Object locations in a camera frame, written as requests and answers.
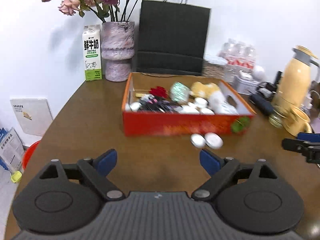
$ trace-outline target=yellow plush toy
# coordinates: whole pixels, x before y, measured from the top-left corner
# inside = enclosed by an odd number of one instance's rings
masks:
[[[190,95],[195,98],[208,99],[213,92],[218,90],[220,88],[214,83],[204,85],[200,82],[194,82],[191,86]]]

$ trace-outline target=milk carton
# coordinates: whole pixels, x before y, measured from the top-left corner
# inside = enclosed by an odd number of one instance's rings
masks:
[[[100,25],[84,26],[82,40],[85,80],[102,79]]]

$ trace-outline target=green label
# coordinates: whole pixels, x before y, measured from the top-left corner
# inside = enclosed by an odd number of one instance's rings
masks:
[[[97,57],[97,56],[98,56],[98,54],[91,54],[91,55],[87,55],[85,57]]]
[[[101,68],[85,70],[84,73],[86,81],[102,79]]]

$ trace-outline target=white wall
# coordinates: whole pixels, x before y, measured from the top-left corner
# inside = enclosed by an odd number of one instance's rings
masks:
[[[100,21],[91,12],[83,19],[78,15],[65,16],[57,9],[60,1],[1,0],[0,120],[7,129],[13,126],[26,146],[40,137],[22,132],[10,97],[47,98],[55,117],[84,81],[83,25]],[[212,9],[206,54],[217,54],[228,38],[253,44],[268,81],[274,79],[277,70],[284,69],[293,55],[291,48],[297,44],[320,56],[320,0],[189,0],[188,3]],[[131,18],[136,22],[138,5]],[[315,76],[316,69],[312,67],[312,77]]]

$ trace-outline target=red bucket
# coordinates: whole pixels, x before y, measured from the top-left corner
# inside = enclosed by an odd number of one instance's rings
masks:
[[[22,159],[22,167],[25,170],[26,166],[30,160],[30,157],[32,156],[33,152],[37,148],[40,141],[35,142],[33,145],[29,147],[29,149],[25,152],[24,157]]]

